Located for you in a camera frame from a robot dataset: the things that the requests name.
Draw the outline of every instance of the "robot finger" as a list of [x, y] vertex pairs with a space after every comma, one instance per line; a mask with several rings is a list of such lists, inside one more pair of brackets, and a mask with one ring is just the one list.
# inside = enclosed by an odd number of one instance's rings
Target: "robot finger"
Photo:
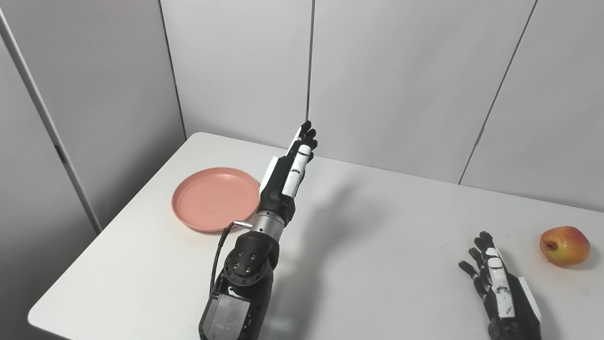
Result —
[[479, 248], [482, 253], [485, 253], [487, 251], [487, 246], [482, 238], [476, 237], [474, 239], [474, 244], [476, 244], [476, 247]]
[[476, 272], [474, 267], [472, 267], [472, 265], [466, 261], [461, 261], [458, 263], [458, 265], [459, 268], [461, 268], [464, 272], [470, 275], [472, 281], [474, 282], [474, 288], [476, 289], [476, 292], [478, 293], [478, 295], [480, 295], [480, 298], [484, 300], [486, 298], [487, 292], [482, 283], [482, 279], [480, 278], [479, 274]]
[[474, 261], [476, 261], [476, 265], [478, 266], [479, 270], [481, 270], [482, 268], [484, 268], [483, 256], [478, 251], [478, 249], [476, 249], [476, 248], [470, 248], [470, 250], [468, 251], [468, 253], [474, 259]]
[[304, 140], [304, 144], [306, 144], [306, 145], [310, 146], [310, 149], [311, 149], [311, 150], [314, 150], [314, 149], [316, 148], [316, 146], [317, 146], [317, 145], [319, 145], [319, 142], [317, 142], [317, 141], [316, 141], [316, 140], [314, 140], [314, 139], [311, 139], [311, 140], [306, 140], [306, 139], [305, 139], [305, 140]]
[[315, 129], [310, 129], [310, 130], [308, 130], [308, 132], [304, 136], [308, 137], [308, 138], [311, 138], [311, 139], [315, 138], [315, 136], [316, 136], [316, 130]]
[[302, 137], [307, 132], [309, 132], [311, 126], [312, 126], [312, 124], [311, 124], [310, 120], [305, 121], [304, 124], [302, 124], [302, 126], [300, 127], [300, 135], [299, 135], [299, 137]]
[[493, 236], [491, 236], [491, 234], [486, 231], [481, 231], [480, 238], [487, 248], [495, 248], [495, 243], [493, 243]]

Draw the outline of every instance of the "red apple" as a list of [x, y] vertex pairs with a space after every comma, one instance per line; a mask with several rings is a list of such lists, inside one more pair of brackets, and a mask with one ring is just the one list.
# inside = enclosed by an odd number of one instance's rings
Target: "red apple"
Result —
[[590, 242], [572, 226], [550, 229], [541, 235], [539, 247], [550, 262], [560, 267], [579, 264], [590, 255]]

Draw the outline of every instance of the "white table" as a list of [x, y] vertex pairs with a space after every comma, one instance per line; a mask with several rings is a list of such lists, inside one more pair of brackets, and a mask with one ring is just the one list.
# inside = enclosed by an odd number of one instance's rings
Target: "white table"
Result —
[[[260, 180], [283, 150], [197, 133], [31, 309], [36, 327], [73, 340], [198, 340], [218, 235], [195, 232], [170, 200], [215, 166]], [[309, 164], [281, 238], [261, 339], [486, 339], [481, 300], [457, 267], [479, 231], [524, 275], [544, 340], [600, 338], [604, 214], [321, 157]], [[571, 224], [594, 249], [562, 269], [541, 233]], [[223, 255], [239, 231], [227, 239]]]

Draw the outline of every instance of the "white wall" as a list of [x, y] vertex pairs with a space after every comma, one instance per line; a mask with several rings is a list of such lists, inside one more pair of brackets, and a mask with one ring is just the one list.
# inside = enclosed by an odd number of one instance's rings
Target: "white wall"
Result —
[[[187, 133], [285, 146], [310, 0], [163, 0]], [[319, 155], [457, 183], [535, 1], [316, 2]], [[604, 211], [604, 5], [541, 0], [462, 184]]]
[[0, 160], [0, 339], [54, 339], [27, 313], [95, 233], [2, 39]]
[[602, 13], [539, 1], [462, 184], [604, 211]]
[[312, 0], [162, 0], [187, 135], [287, 147], [306, 116]]
[[184, 142], [158, 1], [0, 0], [106, 225]]
[[317, 155], [458, 183], [532, 7], [317, 1]]

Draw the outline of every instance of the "robotic arm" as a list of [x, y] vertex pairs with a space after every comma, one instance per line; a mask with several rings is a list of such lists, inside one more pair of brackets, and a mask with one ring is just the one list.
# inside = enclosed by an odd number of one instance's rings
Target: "robotic arm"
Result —
[[541, 340], [541, 313], [524, 277], [507, 271], [488, 232], [480, 232], [474, 244], [478, 249], [470, 248], [469, 253], [478, 271], [465, 261], [459, 266], [483, 300], [491, 340]]
[[[260, 185], [260, 204], [252, 225], [234, 222], [220, 238], [210, 298], [199, 323], [201, 340], [256, 340], [266, 315], [279, 259], [279, 239], [294, 217], [294, 198], [306, 164], [317, 146], [310, 121], [302, 124], [288, 152], [273, 157]], [[227, 255], [214, 283], [220, 248], [233, 225], [248, 226]]]

